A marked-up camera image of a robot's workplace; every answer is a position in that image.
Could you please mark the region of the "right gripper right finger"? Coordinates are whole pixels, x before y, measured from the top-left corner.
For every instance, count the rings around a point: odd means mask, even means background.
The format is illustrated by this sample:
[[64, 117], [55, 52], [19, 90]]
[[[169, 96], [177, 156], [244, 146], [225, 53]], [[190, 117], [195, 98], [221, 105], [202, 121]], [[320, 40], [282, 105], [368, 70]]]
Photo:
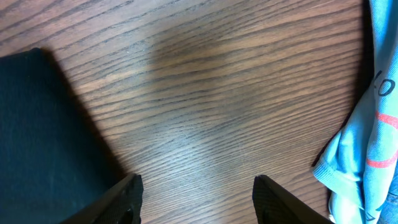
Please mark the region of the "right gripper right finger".
[[252, 201], [258, 224], [332, 224], [266, 175], [254, 178]]

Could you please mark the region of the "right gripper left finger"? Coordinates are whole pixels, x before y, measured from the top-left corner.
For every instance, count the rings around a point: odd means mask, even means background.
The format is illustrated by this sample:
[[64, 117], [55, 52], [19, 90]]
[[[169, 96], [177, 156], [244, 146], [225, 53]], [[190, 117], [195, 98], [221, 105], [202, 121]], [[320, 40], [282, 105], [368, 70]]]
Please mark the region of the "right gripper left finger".
[[141, 224], [142, 177], [129, 174], [62, 224]]

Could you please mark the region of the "black t-shirt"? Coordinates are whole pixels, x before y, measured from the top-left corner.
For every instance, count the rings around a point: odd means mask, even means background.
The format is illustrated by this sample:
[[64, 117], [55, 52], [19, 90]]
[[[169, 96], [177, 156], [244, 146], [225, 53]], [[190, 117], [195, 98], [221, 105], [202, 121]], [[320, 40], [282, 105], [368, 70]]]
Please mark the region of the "black t-shirt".
[[123, 175], [45, 52], [1, 58], [2, 223], [60, 223]]

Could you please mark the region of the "light blue t-shirt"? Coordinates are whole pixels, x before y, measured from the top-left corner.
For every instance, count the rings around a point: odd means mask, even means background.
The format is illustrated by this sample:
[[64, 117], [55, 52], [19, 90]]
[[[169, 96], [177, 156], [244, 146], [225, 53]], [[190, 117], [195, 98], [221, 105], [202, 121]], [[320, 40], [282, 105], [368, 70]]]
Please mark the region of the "light blue t-shirt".
[[334, 223], [377, 223], [397, 184], [397, 1], [369, 3], [374, 78], [313, 170]]

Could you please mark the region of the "blue denim jeans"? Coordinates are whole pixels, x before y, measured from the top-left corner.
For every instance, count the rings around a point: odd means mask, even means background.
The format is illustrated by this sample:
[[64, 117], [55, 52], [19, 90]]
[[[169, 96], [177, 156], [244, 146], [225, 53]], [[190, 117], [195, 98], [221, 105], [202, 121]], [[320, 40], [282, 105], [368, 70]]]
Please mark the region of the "blue denim jeans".
[[398, 224], [397, 184], [391, 184], [377, 224]]

